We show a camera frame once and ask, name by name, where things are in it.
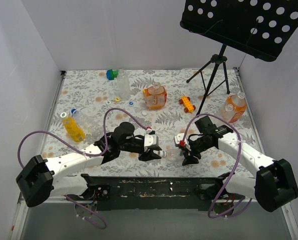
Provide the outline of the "white ribbed bottle cap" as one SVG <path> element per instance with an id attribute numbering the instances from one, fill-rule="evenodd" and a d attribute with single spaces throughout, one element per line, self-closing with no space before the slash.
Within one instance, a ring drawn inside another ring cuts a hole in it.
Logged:
<path id="1" fill-rule="evenodd" d="M 167 156 L 167 152 L 166 151 L 161 151 L 161 157 L 165 158 Z"/>

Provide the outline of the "clear ribbed plastic bottle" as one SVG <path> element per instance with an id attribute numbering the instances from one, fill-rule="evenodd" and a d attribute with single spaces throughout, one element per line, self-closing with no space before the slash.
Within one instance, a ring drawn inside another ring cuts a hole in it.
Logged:
<path id="1" fill-rule="evenodd" d="M 163 159 L 166 159 L 167 161 L 170 161 L 170 162 L 183 162 L 184 160 L 184 157 L 183 156 L 180 156 L 179 153 L 180 153 L 180 149 L 167 149 L 165 150 L 167 152 L 167 156 Z"/>

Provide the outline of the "yellow juice bottle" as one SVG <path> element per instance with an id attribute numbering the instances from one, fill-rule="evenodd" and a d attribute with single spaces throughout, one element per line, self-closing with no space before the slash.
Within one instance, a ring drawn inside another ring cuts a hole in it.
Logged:
<path id="1" fill-rule="evenodd" d="M 84 131 L 78 126 L 72 116 L 66 112 L 60 114 L 60 119 L 70 137 L 75 142 L 82 142 L 85 139 Z"/>

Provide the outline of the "clear Pocari Sweat bottle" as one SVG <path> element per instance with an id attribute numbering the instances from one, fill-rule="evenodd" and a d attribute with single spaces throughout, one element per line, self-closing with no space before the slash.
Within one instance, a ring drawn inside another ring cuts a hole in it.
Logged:
<path id="1" fill-rule="evenodd" d="M 127 72 L 122 68 L 118 70 L 117 83 L 121 100 L 128 101 L 131 97 L 129 77 Z"/>

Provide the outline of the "orange label tea bottle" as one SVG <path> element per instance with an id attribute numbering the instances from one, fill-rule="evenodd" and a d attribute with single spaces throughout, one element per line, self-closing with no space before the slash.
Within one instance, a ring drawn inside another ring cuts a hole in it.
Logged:
<path id="1" fill-rule="evenodd" d="M 165 106 L 167 91 L 159 82 L 155 82 L 149 88 L 143 90 L 146 107 L 150 110 L 158 110 Z"/>

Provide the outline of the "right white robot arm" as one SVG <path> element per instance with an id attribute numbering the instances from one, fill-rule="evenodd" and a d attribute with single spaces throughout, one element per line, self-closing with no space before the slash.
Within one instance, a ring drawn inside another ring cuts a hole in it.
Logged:
<path id="1" fill-rule="evenodd" d="M 200 119 L 192 119 L 199 133 L 192 140 L 186 133 L 174 136 L 175 145 L 184 155 L 183 165 L 197 164 L 202 152 L 216 148 L 236 159 L 233 169 L 238 165 L 245 167 L 251 177 L 241 177 L 234 171 L 216 178 L 210 186 L 202 186 L 200 193 L 216 201 L 226 199 L 231 194 L 255 199 L 268 212 L 273 212 L 286 203 L 298 198 L 298 187 L 291 164 L 285 160 L 275 160 L 255 150 L 243 142 L 238 131 L 225 122 L 217 126 L 211 115 L 203 114 Z"/>

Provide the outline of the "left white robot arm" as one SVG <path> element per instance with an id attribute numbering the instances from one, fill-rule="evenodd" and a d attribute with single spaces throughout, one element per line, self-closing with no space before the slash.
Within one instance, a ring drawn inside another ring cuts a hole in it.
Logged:
<path id="1" fill-rule="evenodd" d="M 158 160 L 164 157 L 159 146 L 159 139 L 150 127 L 145 128 L 143 135 L 134 134 L 135 127 L 129 122 L 122 122 L 113 132 L 104 135 L 93 144 L 82 150 L 74 149 L 59 157 L 32 157 L 22 166 L 16 183 L 28 207 L 36 207 L 49 197 L 60 195 L 81 196 L 90 200 L 95 188 L 82 177 L 69 176 L 85 168 L 106 164 L 119 157 L 120 152 L 138 154 L 142 162 Z"/>

